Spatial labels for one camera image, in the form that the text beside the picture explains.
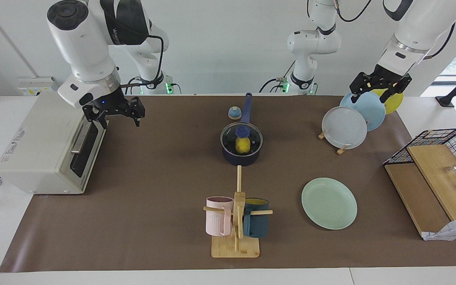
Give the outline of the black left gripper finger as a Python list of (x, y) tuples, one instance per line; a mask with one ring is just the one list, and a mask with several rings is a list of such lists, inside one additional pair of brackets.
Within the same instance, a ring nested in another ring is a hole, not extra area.
[(402, 78), (396, 83), (389, 85), (389, 88), (387, 88), (382, 94), (382, 103), (385, 103), (395, 94), (403, 93), (411, 81), (412, 78)]
[(365, 92), (366, 89), (366, 79), (354, 79), (350, 85), (351, 90), (351, 102), (356, 103), (359, 99), (359, 96)]

